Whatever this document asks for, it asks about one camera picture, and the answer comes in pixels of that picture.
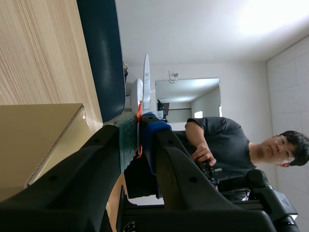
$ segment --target white tile wall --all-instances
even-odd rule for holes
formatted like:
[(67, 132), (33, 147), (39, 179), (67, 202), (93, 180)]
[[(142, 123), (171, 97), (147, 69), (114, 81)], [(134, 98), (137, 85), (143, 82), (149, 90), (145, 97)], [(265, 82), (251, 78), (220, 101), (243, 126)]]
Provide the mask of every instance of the white tile wall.
[[(267, 63), (272, 125), (275, 134), (296, 130), (309, 135), (309, 37)], [(309, 228), (309, 164), (276, 168), (278, 190), (299, 213), (302, 232)]]

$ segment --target wood grain panel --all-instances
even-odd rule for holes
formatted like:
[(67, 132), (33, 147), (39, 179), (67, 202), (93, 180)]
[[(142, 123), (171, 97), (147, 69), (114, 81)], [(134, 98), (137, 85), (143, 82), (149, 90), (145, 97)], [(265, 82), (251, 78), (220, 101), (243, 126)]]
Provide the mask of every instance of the wood grain panel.
[(83, 103), (102, 126), (75, 0), (0, 1), (0, 104)]
[(117, 223), (117, 216), (118, 216), (118, 206), (119, 206), (119, 200), (120, 200), (120, 193), (121, 193), (121, 186), (124, 186), (125, 193), (127, 194), (126, 189), (126, 180), (125, 175), (121, 174), (118, 178), (116, 184), (114, 185), (114, 188), (112, 189), (112, 192), (110, 194), (110, 197), (108, 199), (108, 207), (110, 210), (110, 223), (112, 227), (113, 232), (117, 232), (116, 230), (116, 223)]

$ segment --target black hair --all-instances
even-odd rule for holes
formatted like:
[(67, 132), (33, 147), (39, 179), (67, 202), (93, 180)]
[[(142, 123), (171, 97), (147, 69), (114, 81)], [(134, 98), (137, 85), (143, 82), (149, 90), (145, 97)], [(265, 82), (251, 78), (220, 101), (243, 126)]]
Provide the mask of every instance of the black hair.
[(299, 132), (288, 130), (282, 133), (287, 141), (295, 145), (294, 160), (290, 163), (291, 166), (303, 166), (309, 160), (309, 138)]

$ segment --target white ceiling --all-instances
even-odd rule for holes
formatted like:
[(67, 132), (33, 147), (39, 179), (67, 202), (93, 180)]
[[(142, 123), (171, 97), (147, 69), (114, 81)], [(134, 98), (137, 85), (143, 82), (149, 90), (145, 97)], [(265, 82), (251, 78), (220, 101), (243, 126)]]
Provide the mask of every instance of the white ceiling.
[(309, 0), (116, 0), (129, 65), (265, 61), (309, 34)]
[(174, 84), (169, 81), (156, 81), (155, 93), (162, 103), (192, 102), (218, 87), (218, 78), (178, 80)]

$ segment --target blue clamp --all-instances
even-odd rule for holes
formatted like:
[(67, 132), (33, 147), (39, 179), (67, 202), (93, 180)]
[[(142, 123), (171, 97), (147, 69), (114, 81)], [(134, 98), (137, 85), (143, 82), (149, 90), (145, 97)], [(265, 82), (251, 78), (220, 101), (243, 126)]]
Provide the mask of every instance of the blue clamp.
[(155, 155), (152, 152), (152, 140), (153, 140), (153, 135), (157, 131), (163, 130), (163, 129), (170, 129), (172, 130), (172, 127), (163, 122), (163, 121), (157, 121), (157, 122), (151, 122), (148, 123), (145, 128), (141, 129), (141, 144), (143, 147), (143, 153), (146, 155), (148, 159), (148, 163), (150, 166), (151, 173), (155, 175)]

